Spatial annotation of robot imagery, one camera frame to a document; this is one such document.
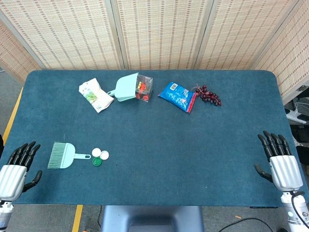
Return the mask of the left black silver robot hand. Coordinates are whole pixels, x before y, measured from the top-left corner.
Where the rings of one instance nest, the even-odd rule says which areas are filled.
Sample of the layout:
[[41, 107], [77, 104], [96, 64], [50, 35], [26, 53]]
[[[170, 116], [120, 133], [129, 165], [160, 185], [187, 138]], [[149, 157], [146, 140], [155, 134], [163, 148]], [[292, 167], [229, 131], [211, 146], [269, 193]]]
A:
[[41, 147], [35, 141], [16, 148], [0, 170], [0, 203], [13, 202], [20, 195], [36, 186], [42, 177], [42, 170], [37, 171], [35, 178], [26, 183], [26, 177]]

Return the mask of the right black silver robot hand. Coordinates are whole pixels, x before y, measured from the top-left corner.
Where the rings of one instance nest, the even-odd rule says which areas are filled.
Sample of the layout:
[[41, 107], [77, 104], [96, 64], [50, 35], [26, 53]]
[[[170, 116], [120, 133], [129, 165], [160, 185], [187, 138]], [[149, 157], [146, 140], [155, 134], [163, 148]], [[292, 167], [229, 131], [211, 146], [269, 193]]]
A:
[[271, 173], [266, 173], [256, 164], [256, 172], [265, 180], [274, 184], [282, 192], [296, 192], [303, 186], [300, 169], [296, 158], [292, 155], [289, 144], [284, 136], [263, 131], [258, 134]]

